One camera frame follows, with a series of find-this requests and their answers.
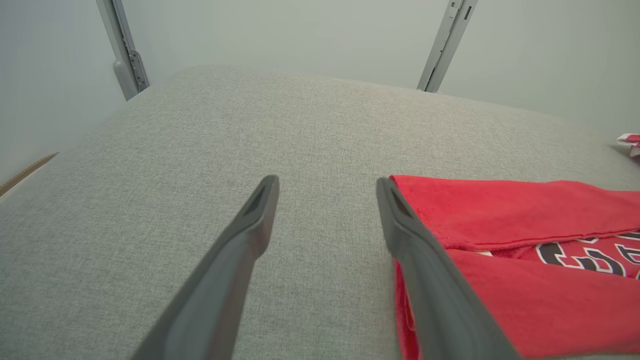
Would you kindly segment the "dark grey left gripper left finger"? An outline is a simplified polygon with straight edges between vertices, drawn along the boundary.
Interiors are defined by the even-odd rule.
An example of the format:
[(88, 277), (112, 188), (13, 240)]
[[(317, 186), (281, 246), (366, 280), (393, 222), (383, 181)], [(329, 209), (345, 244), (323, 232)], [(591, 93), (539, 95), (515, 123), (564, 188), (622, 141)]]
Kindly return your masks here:
[(134, 360), (230, 360), (253, 268), (269, 246), (279, 178), (259, 183), (153, 328)]

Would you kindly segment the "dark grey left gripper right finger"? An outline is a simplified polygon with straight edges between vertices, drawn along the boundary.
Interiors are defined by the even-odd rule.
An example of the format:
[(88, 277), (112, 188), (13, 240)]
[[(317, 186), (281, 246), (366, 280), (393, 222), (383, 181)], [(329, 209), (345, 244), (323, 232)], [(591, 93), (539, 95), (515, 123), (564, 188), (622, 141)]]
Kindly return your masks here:
[(445, 248), (390, 178), (376, 196), (385, 243), (402, 269), (425, 360), (519, 360), (521, 355)]

